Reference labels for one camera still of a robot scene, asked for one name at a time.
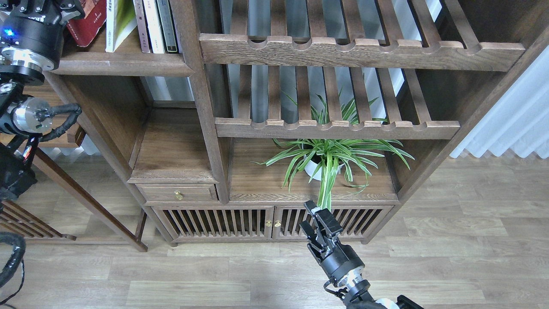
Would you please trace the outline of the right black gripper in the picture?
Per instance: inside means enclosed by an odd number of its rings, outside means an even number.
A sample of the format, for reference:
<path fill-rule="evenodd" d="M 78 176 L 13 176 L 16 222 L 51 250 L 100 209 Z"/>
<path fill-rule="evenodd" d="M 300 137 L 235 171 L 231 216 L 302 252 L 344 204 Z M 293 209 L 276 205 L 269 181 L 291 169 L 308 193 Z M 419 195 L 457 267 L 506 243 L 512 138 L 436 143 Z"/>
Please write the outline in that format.
<path fill-rule="evenodd" d="M 363 281 L 365 264 L 350 245 L 341 244 L 338 239 L 343 231 L 335 216 L 328 209 L 320 209 L 314 201 L 304 203 L 307 212 L 315 222 L 315 229 L 303 221 L 300 223 L 308 240 L 308 250 L 321 266 L 329 281 L 335 287 L 354 287 Z"/>

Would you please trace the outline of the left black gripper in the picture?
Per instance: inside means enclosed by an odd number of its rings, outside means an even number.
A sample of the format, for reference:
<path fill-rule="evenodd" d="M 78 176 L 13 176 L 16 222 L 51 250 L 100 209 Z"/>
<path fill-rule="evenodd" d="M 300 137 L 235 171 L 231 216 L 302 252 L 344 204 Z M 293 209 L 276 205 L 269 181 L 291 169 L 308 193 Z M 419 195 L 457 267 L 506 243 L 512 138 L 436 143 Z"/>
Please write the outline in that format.
<path fill-rule="evenodd" d="M 3 0 L 0 6 L 9 14 L 1 25 L 1 55 L 39 72 L 58 68 L 67 22 L 85 16 L 79 0 Z"/>

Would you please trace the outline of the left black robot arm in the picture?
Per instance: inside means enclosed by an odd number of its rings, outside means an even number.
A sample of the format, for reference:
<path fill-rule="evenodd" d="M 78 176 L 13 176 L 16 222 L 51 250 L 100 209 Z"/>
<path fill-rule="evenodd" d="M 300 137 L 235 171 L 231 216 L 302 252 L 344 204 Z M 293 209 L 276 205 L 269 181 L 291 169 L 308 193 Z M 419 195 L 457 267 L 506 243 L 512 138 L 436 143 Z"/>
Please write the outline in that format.
<path fill-rule="evenodd" d="M 81 114 L 76 103 L 51 107 L 23 93 L 42 85 L 43 72 L 59 67 L 63 30 L 70 19 L 82 19 L 78 0 L 3 0 L 8 12 L 1 25 L 1 131 L 12 135 L 1 145 L 1 201 L 14 201 L 37 182 L 31 169 L 40 142 L 60 137 Z"/>

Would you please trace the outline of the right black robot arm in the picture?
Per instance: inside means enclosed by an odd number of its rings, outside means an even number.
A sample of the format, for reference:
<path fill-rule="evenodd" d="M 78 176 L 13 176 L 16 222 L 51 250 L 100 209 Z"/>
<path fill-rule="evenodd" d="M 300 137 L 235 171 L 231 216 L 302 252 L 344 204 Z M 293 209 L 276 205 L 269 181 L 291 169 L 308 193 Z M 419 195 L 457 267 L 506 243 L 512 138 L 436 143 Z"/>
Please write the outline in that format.
<path fill-rule="evenodd" d="M 363 278 L 363 261 L 350 245 L 338 238 L 343 231 L 331 211 L 321 209 L 314 201 L 304 203 L 316 223 L 303 221 L 300 226 L 308 239 L 308 249 L 321 266 L 328 281 L 324 290 L 343 301 L 347 309 L 420 309 L 421 306 L 404 295 L 394 302 L 387 298 L 373 299 L 369 293 L 370 283 Z"/>

